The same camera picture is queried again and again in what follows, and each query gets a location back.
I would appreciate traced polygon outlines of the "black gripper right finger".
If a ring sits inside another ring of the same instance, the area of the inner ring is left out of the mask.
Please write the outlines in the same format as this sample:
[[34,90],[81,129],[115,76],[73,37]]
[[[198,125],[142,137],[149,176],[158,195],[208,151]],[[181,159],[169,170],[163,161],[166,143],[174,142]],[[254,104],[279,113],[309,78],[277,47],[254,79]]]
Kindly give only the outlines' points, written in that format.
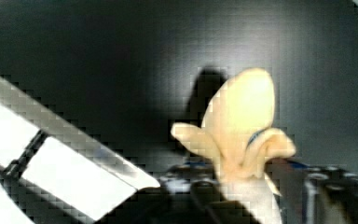
[[266,173],[280,195],[283,224],[358,224],[358,175],[334,165],[274,159]]

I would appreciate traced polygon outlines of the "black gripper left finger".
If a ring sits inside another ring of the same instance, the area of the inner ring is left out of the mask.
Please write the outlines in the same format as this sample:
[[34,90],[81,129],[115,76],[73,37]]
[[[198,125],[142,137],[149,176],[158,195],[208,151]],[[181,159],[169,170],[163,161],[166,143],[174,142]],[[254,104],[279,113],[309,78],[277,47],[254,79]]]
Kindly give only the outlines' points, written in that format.
[[206,182],[218,185],[211,164],[190,162],[174,165],[159,177],[159,191],[164,195],[188,194],[193,184]]

